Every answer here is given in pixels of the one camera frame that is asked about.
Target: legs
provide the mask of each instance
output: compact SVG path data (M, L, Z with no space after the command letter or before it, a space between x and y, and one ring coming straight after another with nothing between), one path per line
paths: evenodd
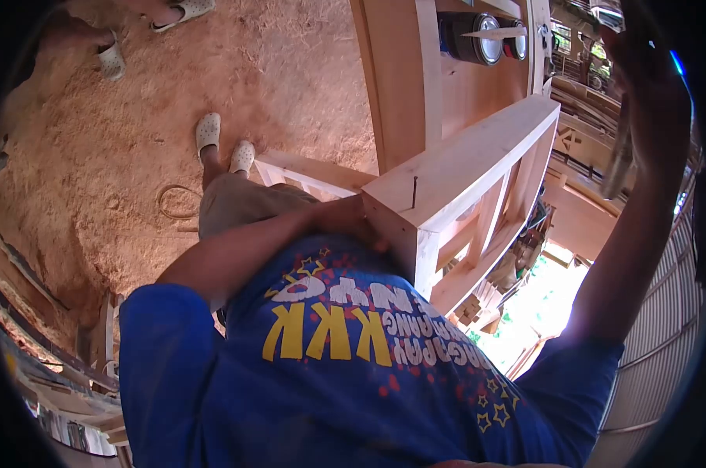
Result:
M51 14L41 35L43 49L59 50L70 46L97 46L102 52L114 44L113 33L106 28L94 28L80 18L58 9Z
M202 173L202 192L205 192L210 182L214 181L219 175L225 174L227 169L220 163L217 145L203 147L199 151L199 159L202 161L202 165L205 166L205 170ZM235 174L243 179L249 178L249 173L243 169L237 170Z

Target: sawdust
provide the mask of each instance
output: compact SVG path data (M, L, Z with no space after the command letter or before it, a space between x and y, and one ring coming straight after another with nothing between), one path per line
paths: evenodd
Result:
M164 216L156 197L169 184L202 193L194 126L207 112L222 116L226 160L245 138L258 152L376 173L347 0L218 2L163 34L108 0L71 13L117 32L125 77L104 80L89 48L40 53L0 129L0 233L71 309L60 319L93 326L107 288L149 284L197 241L196 220ZM198 200L172 193L163 204L184 214Z

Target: foot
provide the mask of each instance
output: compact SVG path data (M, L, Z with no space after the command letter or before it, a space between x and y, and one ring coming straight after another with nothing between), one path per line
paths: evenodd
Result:
M254 145L246 140L241 140L233 150L231 156L231 168L228 172L234 172L241 175L244 179L249 178L249 169L254 164Z
M116 34L111 30L109 33L113 37L113 43L103 50L99 48L98 60L101 61L101 73L104 74L104 78L116 81L124 76L124 57L116 41Z
M213 155L217 159L218 150L220 149L220 114L210 112L199 119L194 136L197 143L199 162L205 165L205 158Z
M158 18L153 18L153 26L155 28L162 28L171 23L178 23L181 18L184 17L184 14L186 14L186 12L182 7L171 7L167 11L164 11Z
M184 21L197 18L215 9L215 0L183 0L174 5L162 17L153 18L152 32L164 32Z

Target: hand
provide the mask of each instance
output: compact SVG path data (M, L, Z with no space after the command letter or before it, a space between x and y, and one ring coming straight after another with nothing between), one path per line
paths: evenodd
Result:
M347 234L379 253L389 249L366 219L363 197L355 195L327 203L317 203L309 208L311 228L329 234Z
M637 155L637 180L679 185L690 145L690 97L663 44L652 48L642 32L600 35L628 93Z

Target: wooden frame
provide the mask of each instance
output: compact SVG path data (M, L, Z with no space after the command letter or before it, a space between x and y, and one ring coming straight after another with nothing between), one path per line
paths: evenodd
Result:
M531 95L542 92L550 47L541 32L543 24L550 24L547 0L475 3L350 0L380 177L276 151L256 160L266 185L290 177L307 192L313 188L341 197L363 192L366 215L389 239L404 277L445 315L488 274L524 227L559 117L558 103ZM521 18L527 60L480 67L442 57L437 10ZM455 230L458 216L476 203ZM437 269L467 244L467 257L434 286Z
M505 235L508 242L498 257L524 226L545 174L559 108L558 103L542 96L523 99L363 187L367 218L388 238L404 277L425 298L431 295L439 234L488 192L481 202L479 230L475 234L478 242L468 253L470 260L460 262L442 280L446 286L438 288L438 296L460 296L454 304L451 300L434 304L443 314L451 312L495 264L492 261L485 267L482 259L496 250L489 245L502 210L507 173L520 159L506 214L509 224L517 226L510 236ZM413 208L414 177L418 179ZM485 267L483 271L473 271L479 265ZM449 278L454 271L466 269L471 272L468 282L474 282L463 291L466 283L455 283ZM456 285L457 292L450 285Z

